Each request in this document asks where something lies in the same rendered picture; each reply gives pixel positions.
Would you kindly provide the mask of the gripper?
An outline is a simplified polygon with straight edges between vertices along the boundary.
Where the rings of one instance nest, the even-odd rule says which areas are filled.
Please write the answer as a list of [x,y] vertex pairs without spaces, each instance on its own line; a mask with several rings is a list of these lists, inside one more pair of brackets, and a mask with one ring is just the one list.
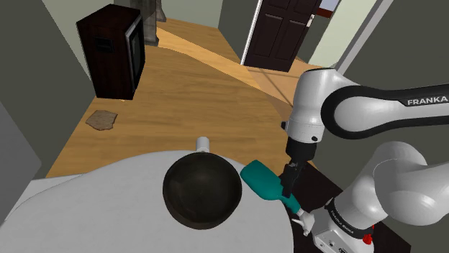
[[286,154],[290,157],[283,172],[279,175],[283,187],[282,196],[289,198],[296,179],[304,169],[304,162],[314,158],[317,144],[296,141],[289,137],[286,143]]

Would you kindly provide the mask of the teal spray bottle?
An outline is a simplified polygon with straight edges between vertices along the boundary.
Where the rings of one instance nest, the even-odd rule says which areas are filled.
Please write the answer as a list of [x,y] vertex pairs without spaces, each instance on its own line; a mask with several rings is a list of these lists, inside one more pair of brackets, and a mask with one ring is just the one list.
[[315,222],[314,215],[305,211],[293,195],[282,195],[284,188],[281,179],[272,170],[260,161],[253,160],[240,171],[240,177],[263,200],[281,201],[299,217],[292,221],[303,228],[303,235],[309,235]]

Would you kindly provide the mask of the black bowl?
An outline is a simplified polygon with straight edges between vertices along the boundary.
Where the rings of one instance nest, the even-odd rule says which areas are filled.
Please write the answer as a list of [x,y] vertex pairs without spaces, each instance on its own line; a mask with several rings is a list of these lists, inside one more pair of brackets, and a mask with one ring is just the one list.
[[176,160],[163,179],[168,212],[191,229],[213,229],[228,219],[242,198],[242,182],[226,159],[194,152]]

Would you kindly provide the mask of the dark brown panel door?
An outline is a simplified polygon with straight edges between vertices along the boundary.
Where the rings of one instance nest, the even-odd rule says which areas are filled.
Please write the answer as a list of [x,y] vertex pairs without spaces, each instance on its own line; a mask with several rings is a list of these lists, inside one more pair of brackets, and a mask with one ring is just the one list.
[[288,72],[322,0],[262,0],[243,65]]

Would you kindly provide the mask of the brown floor mat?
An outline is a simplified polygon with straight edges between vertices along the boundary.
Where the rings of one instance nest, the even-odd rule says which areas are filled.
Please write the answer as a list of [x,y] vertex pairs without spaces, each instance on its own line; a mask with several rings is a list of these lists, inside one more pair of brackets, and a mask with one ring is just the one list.
[[118,114],[106,111],[96,110],[86,120],[86,124],[98,131],[110,130],[113,128]]

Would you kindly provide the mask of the white rounded furniture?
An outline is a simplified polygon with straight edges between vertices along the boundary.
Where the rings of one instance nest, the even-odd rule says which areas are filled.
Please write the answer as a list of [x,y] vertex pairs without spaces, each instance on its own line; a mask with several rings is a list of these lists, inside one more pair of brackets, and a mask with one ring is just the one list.
[[163,200],[163,179],[181,157],[182,151],[138,155],[32,196],[0,225],[0,253],[294,252],[284,206],[248,187],[213,229],[177,222]]

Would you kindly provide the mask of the dark wooden cabinet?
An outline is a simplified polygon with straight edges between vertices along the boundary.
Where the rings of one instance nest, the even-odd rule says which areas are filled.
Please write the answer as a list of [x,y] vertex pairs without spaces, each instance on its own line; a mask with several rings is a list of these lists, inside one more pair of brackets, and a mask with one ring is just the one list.
[[96,97],[132,100],[145,65],[140,10],[108,4],[76,26]]

